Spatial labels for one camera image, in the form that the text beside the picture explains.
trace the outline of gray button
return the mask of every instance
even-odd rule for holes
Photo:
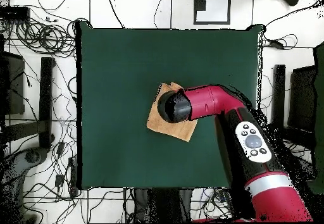
[[[246,146],[255,149],[262,145],[262,140],[257,135],[249,135],[246,137]]]
[[[253,149],[253,150],[251,151],[251,155],[252,155],[252,156],[257,156],[257,155],[258,155],[258,151],[256,151],[255,149]]]

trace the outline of white button panel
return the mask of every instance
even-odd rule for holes
[[[271,160],[271,152],[259,130],[253,125],[253,123],[250,123],[249,121],[240,122],[236,127],[235,134],[249,160],[256,163],[265,163]],[[248,147],[246,139],[251,135],[256,135],[256,139],[260,138],[261,146],[256,147],[255,144],[259,144],[259,142],[255,142],[251,147]]]

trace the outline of black border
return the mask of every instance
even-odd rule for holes
[[[224,22],[197,22],[197,7],[194,4],[194,25],[230,25],[230,3],[227,1],[227,21]]]

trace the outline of circular display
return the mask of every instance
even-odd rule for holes
[[[262,146],[262,140],[257,135],[249,135],[246,138],[246,146],[255,149]]]

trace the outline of cloth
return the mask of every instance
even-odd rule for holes
[[[158,94],[156,96],[155,101],[152,104],[152,108],[149,113],[149,118],[147,119],[146,126],[148,129],[151,129],[155,132],[159,132],[166,135],[171,135],[172,137],[176,137],[178,139],[182,139],[184,141],[189,142],[192,133],[195,130],[197,125],[197,120],[194,121],[181,121],[179,123],[168,123],[164,121],[158,112],[158,100],[165,93],[170,90],[179,90],[181,86],[175,83],[161,84],[159,86]]]

